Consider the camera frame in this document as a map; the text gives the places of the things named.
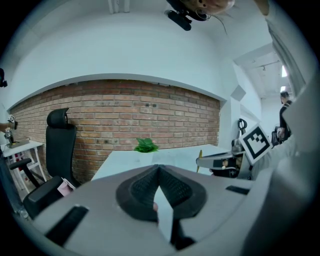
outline chair backrest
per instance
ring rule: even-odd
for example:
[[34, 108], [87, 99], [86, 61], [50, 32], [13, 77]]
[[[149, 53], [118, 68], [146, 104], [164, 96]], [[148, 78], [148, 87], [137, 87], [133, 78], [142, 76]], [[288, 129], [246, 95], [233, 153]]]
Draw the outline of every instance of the chair backrest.
[[46, 119], [46, 169], [52, 177], [60, 176], [78, 187], [79, 183], [72, 175], [77, 128], [68, 123], [68, 109], [53, 110]]

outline white desk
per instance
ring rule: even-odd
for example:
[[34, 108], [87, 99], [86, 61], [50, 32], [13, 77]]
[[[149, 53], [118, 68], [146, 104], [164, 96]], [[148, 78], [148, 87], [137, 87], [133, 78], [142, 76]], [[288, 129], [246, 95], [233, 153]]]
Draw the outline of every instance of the white desk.
[[[29, 165], [28, 168], [29, 170], [39, 166], [39, 169], [41, 171], [41, 174], [44, 178], [44, 181], [46, 182], [47, 181], [47, 178], [44, 174], [44, 171], [42, 169], [42, 166], [40, 164], [40, 159], [39, 159], [39, 155], [38, 155], [38, 149], [37, 147], [39, 146], [42, 146], [43, 143], [41, 142], [37, 142], [37, 141], [33, 141], [33, 140], [30, 140], [29, 143], [27, 144], [24, 144], [24, 145], [21, 145], [21, 146], [17, 146], [15, 148], [9, 148], [7, 147], [5, 144], [1, 145], [1, 150], [3, 152], [3, 156], [6, 158], [6, 157], [10, 157], [10, 156], [13, 156], [12, 159], [13, 159], [13, 162], [16, 162], [16, 157], [14, 156], [15, 154], [18, 154], [18, 153], [21, 153], [21, 152], [25, 152], [25, 154], [31, 158], [31, 161], [32, 161], [32, 165]], [[32, 158], [31, 154], [29, 153], [29, 150], [31, 149], [34, 149], [34, 152], [35, 152], [35, 157], [36, 157], [36, 161], [34, 161], [34, 159]], [[29, 193], [29, 189], [27, 188], [26, 186], [26, 183], [24, 181], [24, 179], [22, 178], [21, 174], [20, 174], [20, 171], [18, 170], [18, 168], [15, 169], [15, 171], [17, 171], [18, 173], [18, 176], [25, 188], [25, 190]]]
[[[136, 151], [113, 151], [92, 180], [100, 179], [110, 175], [122, 173], [131, 169], [150, 165], [171, 165], [191, 172], [197, 171], [196, 159], [200, 150], [203, 156], [224, 153], [227, 150], [210, 144], [170, 149], [160, 149], [152, 153], [140, 153]], [[200, 174], [211, 175], [207, 168], [199, 168]]]
[[[139, 153], [136, 151], [113, 151], [92, 180], [122, 173], [131, 169], [150, 166], [155, 164], [171, 165], [189, 170], [197, 171], [196, 159], [200, 150], [203, 156], [224, 153], [227, 150], [213, 145], [200, 145], [181, 148], [160, 149], [153, 153]], [[199, 168], [200, 174], [211, 175], [207, 168]], [[170, 241], [173, 209], [167, 201], [160, 188], [155, 193], [154, 201], [158, 204], [159, 229], [167, 241]]]

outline white cloth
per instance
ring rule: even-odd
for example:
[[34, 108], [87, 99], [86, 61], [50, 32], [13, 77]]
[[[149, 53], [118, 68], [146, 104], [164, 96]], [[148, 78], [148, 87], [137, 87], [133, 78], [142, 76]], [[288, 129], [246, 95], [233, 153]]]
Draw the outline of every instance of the white cloth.
[[269, 14], [265, 19], [273, 48], [286, 68], [296, 97], [318, 71], [317, 57], [296, 24], [273, 0], [269, 0]]
[[259, 172], [267, 168], [276, 168], [284, 158], [293, 157], [297, 152], [295, 136], [291, 135], [284, 143], [275, 146], [257, 161], [251, 171], [252, 179], [255, 180]]

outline white ceiling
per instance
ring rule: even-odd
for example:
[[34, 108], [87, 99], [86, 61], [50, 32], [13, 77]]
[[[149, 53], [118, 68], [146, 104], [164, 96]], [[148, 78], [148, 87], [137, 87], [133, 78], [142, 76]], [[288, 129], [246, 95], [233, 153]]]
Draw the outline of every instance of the white ceiling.
[[[119, 12], [124, 11], [124, 0], [119, 1]], [[135, 13], [164, 13], [171, 9], [166, 0], [130, 0], [130, 12]], [[256, 12], [257, 7], [252, 0], [237, 0], [236, 6], [219, 15], [226, 31], [235, 24], [244, 22], [249, 14]], [[8, 53], [20, 59], [28, 53], [42, 38], [51, 34], [59, 27], [83, 16], [93, 14], [111, 15], [108, 0], [47, 0], [29, 15], [21, 24], [8, 47]], [[225, 35], [224, 27], [219, 20], [194, 21], [192, 26], [202, 30], [212, 39]], [[281, 63], [277, 55], [271, 52], [248, 63], [243, 63], [261, 98], [279, 95], [282, 86], [288, 86], [288, 79], [281, 77]]]
[[242, 67], [262, 99], [279, 96], [281, 87], [291, 93], [289, 80], [282, 77], [282, 63], [274, 51], [242, 63]]

